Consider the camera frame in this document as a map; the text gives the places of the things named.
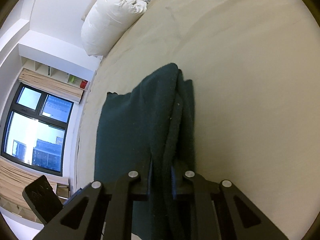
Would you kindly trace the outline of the dark green knit garment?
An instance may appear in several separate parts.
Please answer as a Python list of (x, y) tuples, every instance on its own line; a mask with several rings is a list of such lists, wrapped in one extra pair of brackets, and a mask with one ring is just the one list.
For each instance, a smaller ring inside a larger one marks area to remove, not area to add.
[(94, 179), (112, 183), (148, 166), (149, 200), (133, 206), (132, 231), (141, 239), (176, 239), (182, 213), (174, 206), (175, 166), (195, 168), (193, 82), (174, 63), (144, 78), (130, 93), (108, 93), (95, 147)]

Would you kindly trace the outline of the beige curtain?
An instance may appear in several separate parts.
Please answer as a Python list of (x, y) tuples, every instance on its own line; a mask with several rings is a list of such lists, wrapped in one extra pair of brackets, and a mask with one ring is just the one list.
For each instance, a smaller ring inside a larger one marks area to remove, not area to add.
[[(53, 94), (60, 98), (69, 100), (73, 103), (79, 103), (83, 94), (83, 90), (73, 87), (61, 81), (54, 80), (47, 76), (33, 72), (26, 68), (22, 68), (17, 80), (12, 85), (11, 91), (7, 96), (7, 101), (3, 107), (3, 115), (1, 119), (1, 140), (3, 137), (4, 123), (10, 107), (10, 102), (14, 97), (16, 90), (20, 84), (42, 90), (49, 94)], [(72, 127), (68, 124), (67, 135), (65, 140), (65, 150), (63, 157), (63, 175), (56, 176), (28, 167), (24, 167), (1, 156), (1, 206), (13, 214), (25, 218), (27, 221), (38, 222), (39, 219), (30, 209), (26, 201), (22, 197), (24, 187), (37, 177), (45, 175), (48, 177), (54, 192), (62, 191), (64, 194), (59, 198), (61, 202), (70, 195), (68, 168), (71, 161), (71, 143)]]

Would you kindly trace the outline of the black framed window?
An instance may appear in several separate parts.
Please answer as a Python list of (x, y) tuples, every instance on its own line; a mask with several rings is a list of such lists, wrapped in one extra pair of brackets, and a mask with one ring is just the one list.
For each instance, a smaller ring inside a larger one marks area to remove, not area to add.
[(20, 84), (4, 123), (1, 156), (40, 172), (62, 176), (73, 103)]

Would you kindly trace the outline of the red box on shelf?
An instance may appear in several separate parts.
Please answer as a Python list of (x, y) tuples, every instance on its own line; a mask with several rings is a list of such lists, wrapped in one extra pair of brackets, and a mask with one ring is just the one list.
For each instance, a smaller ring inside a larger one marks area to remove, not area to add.
[(87, 80), (82, 80), (81, 83), (80, 83), (80, 88), (81, 88), (81, 89), (85, 89), (86, 86), (87, 86), (87, 83), (88, 83)]

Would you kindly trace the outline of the beige bed sheet mattress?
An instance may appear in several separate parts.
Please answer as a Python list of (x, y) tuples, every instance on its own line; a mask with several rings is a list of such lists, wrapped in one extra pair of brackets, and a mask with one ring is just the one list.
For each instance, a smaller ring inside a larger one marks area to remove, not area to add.
[(91, 84), (76, 187), (93, 180), (107, 93), (169, 63), (194, 84), (197, 171), (301, 239), (319, 213), (319, 26), (302, 0), (152, 0)]

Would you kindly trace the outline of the white folded duvet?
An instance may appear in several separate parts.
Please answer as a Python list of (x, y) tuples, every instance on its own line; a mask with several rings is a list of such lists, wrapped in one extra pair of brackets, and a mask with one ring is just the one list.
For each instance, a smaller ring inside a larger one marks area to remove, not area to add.
[(143, 0), (96, 0), (81, 28), (86, 54), (106, 56), (146, 10)]

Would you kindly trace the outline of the white wall shelf niche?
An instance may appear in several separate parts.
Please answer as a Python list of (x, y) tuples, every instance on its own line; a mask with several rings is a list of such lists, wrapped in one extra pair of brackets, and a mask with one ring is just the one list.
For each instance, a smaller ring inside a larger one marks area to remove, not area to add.
[[(94, 68), (87, 68), (79, 63), (68, 61), (25, 44), (18, 45), (18, 52), (23, 68), (77, 88), (80, 88), (82, 80), (87, 80), (87, 86), (82, 90), (88, 89), (96, 73)], [(73, 83), (70, 82), (71, 77), (75, 77)]]

